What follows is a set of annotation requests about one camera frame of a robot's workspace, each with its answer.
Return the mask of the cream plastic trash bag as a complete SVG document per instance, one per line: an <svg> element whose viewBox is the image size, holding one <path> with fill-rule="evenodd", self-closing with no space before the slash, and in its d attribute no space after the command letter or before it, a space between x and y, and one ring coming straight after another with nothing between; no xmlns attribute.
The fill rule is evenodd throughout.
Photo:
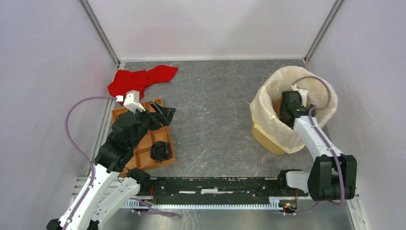
<svg viewBox="0 0 406 230"><path fill-rule="evenodd" d="M323 127L338 107L338 97L329 82L328 93L322 83L310 76L316 75L298 66L286 66L276 70L259 88L250 103L252 121L268 139L291 154L300 151L305 143L290 127L279 120L282 92L291 90L293 84L308 90L307 105L314 104L317 122Z"/></svg>

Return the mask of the yellow mesh trash bin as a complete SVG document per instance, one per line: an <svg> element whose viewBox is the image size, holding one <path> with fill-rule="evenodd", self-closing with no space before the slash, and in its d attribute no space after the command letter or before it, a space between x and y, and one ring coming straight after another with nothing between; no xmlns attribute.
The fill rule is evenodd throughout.
<svg viewBox="0 0 406 230"><path fill-rule="evenodd" d="M263 147L265 147L269 152L277 155L285 154L286 152L268 139L264 134L259 130L259 126L256 122L253 122L251 129L253 137L258 141Z"/></svg>

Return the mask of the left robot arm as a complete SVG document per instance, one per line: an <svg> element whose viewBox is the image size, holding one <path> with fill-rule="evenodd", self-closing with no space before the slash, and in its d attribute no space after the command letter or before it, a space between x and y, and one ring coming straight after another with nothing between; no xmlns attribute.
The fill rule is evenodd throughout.
<svg viewBox="0 0 406 230"><path fill-rule="evenodd" d="M156 101L150 102L153 112L127 111L117 116L112 132L100 147L91 166L91 174L69 209L60 218L52 219L48 230L100 230L108 220L135 195L150 190L149 174L132 169L123 182L105 199L111 183L132 159L134 149L144 136L153 130L168 126L176 112Z"/></svg>

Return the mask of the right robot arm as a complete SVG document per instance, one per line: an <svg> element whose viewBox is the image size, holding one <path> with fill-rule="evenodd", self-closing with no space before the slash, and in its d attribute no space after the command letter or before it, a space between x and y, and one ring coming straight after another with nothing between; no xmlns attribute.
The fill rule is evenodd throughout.
<svg viewBox="0 0 406 230"><path fill-rule="evenodd" d="M355 197L357 160L336 148L319 127L312 107L306 108L298 91L282 93L281 121L304 141L314 163L309 173L282 170L277 191L290 195L295 189L308 193L314 201L349 200Z"/></svg>

